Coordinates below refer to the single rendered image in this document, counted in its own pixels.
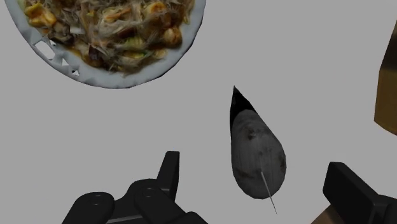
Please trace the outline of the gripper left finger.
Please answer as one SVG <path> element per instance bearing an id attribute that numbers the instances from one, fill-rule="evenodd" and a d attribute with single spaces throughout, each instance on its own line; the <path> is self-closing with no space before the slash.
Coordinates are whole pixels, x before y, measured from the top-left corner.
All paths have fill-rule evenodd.
<path id="1" fill-rule="evenodd" d="M 195 212 L 175 202 L 179 183 L 180 152 L 167 151 L 158 176 L 133 182 L 116 200 L 106 192 L 77 198 L 62 224 L 207 224 Z"/>

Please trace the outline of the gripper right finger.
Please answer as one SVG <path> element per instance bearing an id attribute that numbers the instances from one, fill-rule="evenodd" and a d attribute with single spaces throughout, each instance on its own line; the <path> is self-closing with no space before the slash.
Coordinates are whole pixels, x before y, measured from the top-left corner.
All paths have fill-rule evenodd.
<path id="1" fill-rule="evenodd" d="M 397 198 L 381 195 L 343 162 L 330 162 L 323 194 L 345 224 L 397 224 Z"/>

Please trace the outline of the grey teardrop-shaped object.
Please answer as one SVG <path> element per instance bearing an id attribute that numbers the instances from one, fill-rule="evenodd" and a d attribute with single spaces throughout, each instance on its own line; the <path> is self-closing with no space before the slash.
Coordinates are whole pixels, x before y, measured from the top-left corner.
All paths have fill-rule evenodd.
<path id="1" fill-rule="evenodd" d="M 282 144 L 237 87 L 230 103 L 232 174 L 238 187 L 253 199 L 269 199 L 286 176 Z"/>

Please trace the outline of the brown wooden box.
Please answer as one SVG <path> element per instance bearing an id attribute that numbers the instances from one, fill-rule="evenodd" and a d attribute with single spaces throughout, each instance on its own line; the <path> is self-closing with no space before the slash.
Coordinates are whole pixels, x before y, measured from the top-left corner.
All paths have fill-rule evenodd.
<path id="1" fill-rule="evenodd" d="M 397 136 L 397 21 L 379 69 L 374 122 Z"/>

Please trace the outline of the white plate of noodles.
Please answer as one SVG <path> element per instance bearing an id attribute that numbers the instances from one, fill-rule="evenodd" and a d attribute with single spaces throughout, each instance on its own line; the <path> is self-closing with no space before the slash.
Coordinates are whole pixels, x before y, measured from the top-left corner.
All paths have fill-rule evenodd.
<path id="1" fill-rule="evenodd" d="M 4 0 L 49 66 L 86 85 L 131 88 L 163 76 L 192 46 L 206 0 Z"/>

